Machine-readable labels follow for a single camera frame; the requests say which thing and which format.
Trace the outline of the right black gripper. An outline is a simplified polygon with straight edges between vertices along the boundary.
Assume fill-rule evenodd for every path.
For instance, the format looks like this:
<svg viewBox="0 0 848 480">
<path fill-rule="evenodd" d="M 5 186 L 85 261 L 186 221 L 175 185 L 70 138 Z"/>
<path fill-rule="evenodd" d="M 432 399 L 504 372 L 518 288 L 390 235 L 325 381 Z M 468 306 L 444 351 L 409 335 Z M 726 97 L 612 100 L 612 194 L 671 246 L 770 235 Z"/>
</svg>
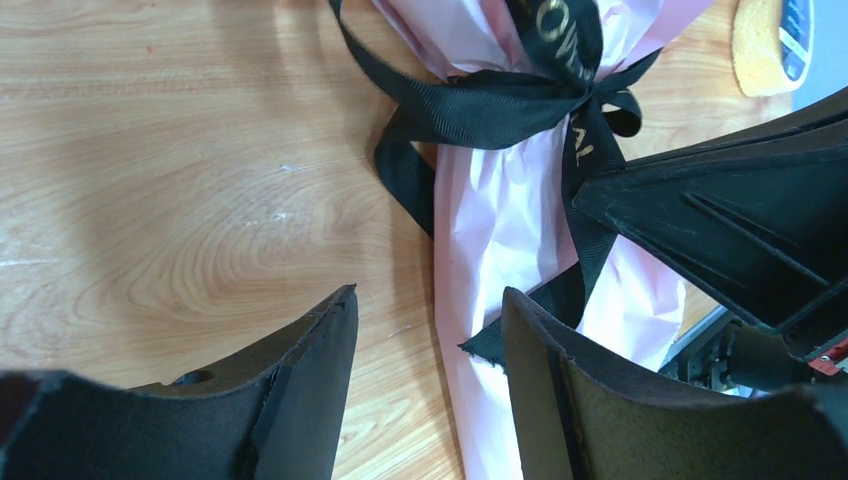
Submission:
<svg viewBox="0 0 848 480">
<path fill-rule="evenodd" d="M 594 177 L 575 208 L 639 245 L 792 356 L 847 336 L 847 94 Z M 724 307 L 671 346 L 659 373 L 755 398 L 847 383 L 789 355 Z"/>
</svg>

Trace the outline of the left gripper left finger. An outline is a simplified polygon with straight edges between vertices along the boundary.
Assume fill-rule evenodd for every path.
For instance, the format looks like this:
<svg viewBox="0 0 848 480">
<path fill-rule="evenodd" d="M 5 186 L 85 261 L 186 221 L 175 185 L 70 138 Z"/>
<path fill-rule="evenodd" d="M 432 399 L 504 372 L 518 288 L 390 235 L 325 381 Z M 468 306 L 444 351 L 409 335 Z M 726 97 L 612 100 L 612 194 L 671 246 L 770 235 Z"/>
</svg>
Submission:
<svg viewBox="0 0 848 480">
<path fill-rule="evenodd" d="M 5 479 L 328 479 L 357 341 L 345 285 L 293 323 L 170 384 L 1 374 Z"/>
</svg>

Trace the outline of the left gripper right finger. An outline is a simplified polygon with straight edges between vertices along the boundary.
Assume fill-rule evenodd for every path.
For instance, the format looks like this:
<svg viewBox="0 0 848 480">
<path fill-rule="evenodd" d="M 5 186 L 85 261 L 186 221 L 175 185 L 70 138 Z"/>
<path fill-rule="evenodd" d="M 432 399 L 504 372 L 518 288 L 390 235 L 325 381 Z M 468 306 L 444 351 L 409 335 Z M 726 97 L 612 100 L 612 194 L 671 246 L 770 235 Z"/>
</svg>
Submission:
<svg viewBox="0 0 848 480">
<path fill-rule="evenodd" d="M 760 399 L 645 369 L 503 294 L 505 371 L 527 479 L 843 479 L 847 390 Z"/>
</svg>

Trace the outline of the pink wrapping paper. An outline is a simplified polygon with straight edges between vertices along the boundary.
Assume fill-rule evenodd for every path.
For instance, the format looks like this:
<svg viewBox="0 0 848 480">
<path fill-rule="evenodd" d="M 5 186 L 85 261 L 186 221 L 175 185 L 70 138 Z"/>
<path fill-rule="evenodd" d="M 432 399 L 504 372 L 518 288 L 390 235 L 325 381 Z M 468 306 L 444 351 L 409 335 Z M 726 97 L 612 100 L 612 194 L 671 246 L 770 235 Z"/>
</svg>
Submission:
<svg viewBox="0 0 848 480">
<path fill-rule="evenodd" d="M 378 9 L 440 78 L 531 71 L 502 1 L 381 1 Z M 435 213 L 434 319 L 469 479 L 522 475 L 506 375 L 467 341 L 493 328 L 506 287 L 538 293 L 576 263 L 560 197 L 566 133 L 560 123 L 503 150 L 442 146 L 422 193 Z M 680 275 L 618 238 L 590 300 L 578 302 L 578 331 L 657 371 L 684 300 Z"/>
</svg>

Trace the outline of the black ribbon gold lettering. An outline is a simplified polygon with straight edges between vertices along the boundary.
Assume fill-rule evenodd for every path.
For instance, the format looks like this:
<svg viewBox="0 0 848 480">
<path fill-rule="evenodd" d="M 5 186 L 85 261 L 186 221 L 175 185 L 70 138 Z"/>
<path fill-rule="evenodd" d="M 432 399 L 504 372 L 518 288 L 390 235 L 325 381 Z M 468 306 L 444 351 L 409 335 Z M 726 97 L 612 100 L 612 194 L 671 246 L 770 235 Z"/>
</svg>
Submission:
<svg viewBox="0 0 848 480">
<path fill-rule="evenodd" d="M 417 143 L 503 149 L 569 121 L 561 187 L 578 261 L 531 298 L 576 327 L 616 234 L 580 213 L 573 200 L 590 177 L 623 168 L 617 140 L 642 125 L 631 86 L 655 56 L 597 80 L 603 41 L 595 3 L 512 1 L 508 8 L 540 75 L 481 70 L 429 84 L 394 70 L 353 35 L 344 40 L 362 71 L 398 105 L 375 147 L 375 167 L 384 187 L 426 232 L 434 227 L 435 172 Z"/>
</svg>

